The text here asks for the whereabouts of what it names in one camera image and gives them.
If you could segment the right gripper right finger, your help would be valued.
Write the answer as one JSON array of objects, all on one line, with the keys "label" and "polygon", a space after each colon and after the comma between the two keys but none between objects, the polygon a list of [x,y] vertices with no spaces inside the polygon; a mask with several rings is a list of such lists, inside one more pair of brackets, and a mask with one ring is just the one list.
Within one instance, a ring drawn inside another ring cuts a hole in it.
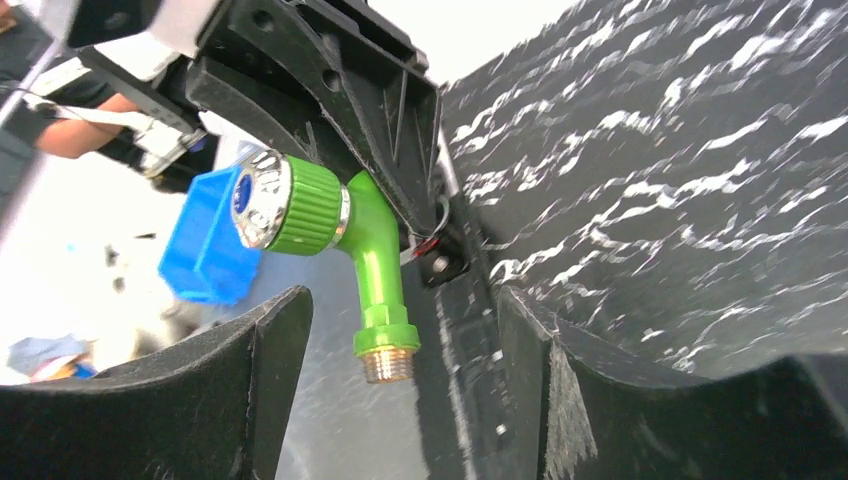
[{"label": "right gripper right finger", "polygon": [[514,479],[843,479],[847,359],[710,380],[628,353],[514,287],[498,295]]}]

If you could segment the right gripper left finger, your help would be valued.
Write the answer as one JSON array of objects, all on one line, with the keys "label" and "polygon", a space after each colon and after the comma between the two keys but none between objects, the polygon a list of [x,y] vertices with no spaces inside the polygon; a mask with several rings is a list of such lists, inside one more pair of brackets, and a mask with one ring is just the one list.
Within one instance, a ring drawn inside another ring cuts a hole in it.
[{"label": "right gripper left finger", "polygon": [[1,390],[5,479],[271,479],[313,316],[292,287],[89,378]]}]

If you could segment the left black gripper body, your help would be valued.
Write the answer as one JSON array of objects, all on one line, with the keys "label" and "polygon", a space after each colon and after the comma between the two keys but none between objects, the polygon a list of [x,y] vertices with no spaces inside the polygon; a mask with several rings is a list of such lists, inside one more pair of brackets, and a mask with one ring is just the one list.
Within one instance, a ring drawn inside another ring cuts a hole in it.
[{"label": "left black gripper body", "polygon": [[184,99],[184,82],[160,78],[175,60],[191,61],[217,1],[68,1],[66,45],[141,111],[181,132],[205,128]]}]

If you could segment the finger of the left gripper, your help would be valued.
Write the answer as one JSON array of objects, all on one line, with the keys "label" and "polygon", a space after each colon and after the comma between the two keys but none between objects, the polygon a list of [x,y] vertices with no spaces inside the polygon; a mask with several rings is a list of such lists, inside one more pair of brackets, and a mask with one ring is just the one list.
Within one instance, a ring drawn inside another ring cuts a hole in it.
[{"label": "finger of the left gripper", "polygon": [[368,172],[417,234],[437,226],[441,120],[422,52],[363,1],[223,1],[199,37],[187,98],[261,143]]}]

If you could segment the green water faucet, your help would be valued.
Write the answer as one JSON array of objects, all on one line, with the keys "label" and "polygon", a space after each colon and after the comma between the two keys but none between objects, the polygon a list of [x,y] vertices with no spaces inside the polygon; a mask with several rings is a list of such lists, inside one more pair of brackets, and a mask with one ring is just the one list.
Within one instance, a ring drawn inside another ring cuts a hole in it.
[{"label": "green water faucet", "polygon": [[275,150],[251,153],[238,166],[230,211],[242,244],[299,256],[346,253],[362,320],[353,350],[367,382],[411,378],[421,343],[404,302],[399,228],[369,173],[342,183],[323,166]]}]

